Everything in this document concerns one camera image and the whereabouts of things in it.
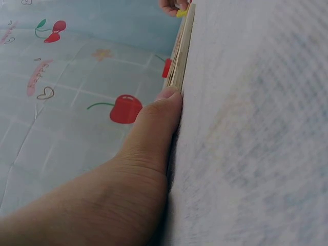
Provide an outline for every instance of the white surface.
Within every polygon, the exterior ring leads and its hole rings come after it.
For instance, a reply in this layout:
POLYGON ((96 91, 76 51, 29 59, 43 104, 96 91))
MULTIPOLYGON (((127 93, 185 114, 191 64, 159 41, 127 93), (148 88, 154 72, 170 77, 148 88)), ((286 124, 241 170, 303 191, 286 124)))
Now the white surface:
POLYGON ((194 3, 163 245, 326 245, 328 2, 194 3))

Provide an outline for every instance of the popsicle stick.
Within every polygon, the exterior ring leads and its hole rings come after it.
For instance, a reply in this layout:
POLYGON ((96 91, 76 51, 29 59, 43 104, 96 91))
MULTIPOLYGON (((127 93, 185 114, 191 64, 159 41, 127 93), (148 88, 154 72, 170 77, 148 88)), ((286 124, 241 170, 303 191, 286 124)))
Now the popsicle stick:
POLYGON ((176 86, 182 91, 183 78, 188 58, 189 44, 195 16, 195 4, 191 4, 187 17, 181 23, 179 35, 172 55, 172 64, 169 70, 165 86, 176 86))

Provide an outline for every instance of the skin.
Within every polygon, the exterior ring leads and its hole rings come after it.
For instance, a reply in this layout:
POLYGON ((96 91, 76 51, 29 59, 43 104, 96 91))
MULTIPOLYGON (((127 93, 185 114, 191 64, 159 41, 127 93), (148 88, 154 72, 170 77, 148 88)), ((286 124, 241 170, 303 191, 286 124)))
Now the skin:
POLYGON ((181 108, 176 88, 164 89, 113 159, 2 219, 0 245, 146 245, 166 204, 168 150, 181 108))
POLYGON ((188 7, 188 0, 159 0, 159 7, 171 17, 175 17, 179 10, 176 4, 180 5, 180 9, 185 11, 188 7))

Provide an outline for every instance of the forearm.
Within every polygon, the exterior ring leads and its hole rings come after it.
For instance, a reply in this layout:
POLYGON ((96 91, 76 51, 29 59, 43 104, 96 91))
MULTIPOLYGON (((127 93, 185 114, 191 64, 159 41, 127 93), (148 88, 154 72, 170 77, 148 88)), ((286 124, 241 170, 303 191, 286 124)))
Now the forearm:
POLYGON ((142 194, 150 184, 138 184, 140 176, 134 174, 129 181, 135 185, 121 185, 127 180, 125 172, 110 175, 106 169, 103 166, 82 176, 0 222, 0 245, 145 245, 150 235, 140 237, 140 231, 148 228, 145 231, 151 232, 157 224, 150 219, 155 216, 148 207, 153 199, 142 194))

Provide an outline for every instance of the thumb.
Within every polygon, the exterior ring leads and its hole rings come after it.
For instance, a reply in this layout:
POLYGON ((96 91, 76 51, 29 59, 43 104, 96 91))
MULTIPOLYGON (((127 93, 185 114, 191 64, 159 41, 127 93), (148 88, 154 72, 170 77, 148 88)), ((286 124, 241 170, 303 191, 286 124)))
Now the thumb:
POLYGON ((155 102, 143 108, 117 158, 166 173, 172 135, 178 127, 182 111, 182 95, 176 87, 167 87, 155 102))

